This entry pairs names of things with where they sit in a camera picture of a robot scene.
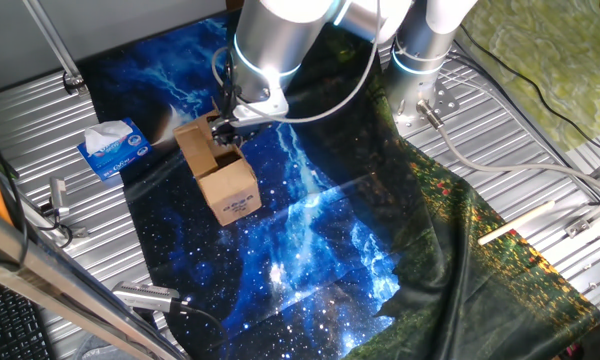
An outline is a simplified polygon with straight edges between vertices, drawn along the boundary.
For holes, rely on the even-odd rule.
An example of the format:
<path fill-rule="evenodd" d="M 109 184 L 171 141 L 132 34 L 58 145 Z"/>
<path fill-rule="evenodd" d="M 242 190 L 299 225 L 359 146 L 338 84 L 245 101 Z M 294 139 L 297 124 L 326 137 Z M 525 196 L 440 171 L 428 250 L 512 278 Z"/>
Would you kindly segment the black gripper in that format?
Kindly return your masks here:
<path fill-rule="evenodd" d="M 261 131 L 259 125 L 236 127 L 238 121 L 219 118 L 210 123 L 214 141 L 219 146 L 236 145 L 241 147 L 246 141 L 252 140 Z"/>

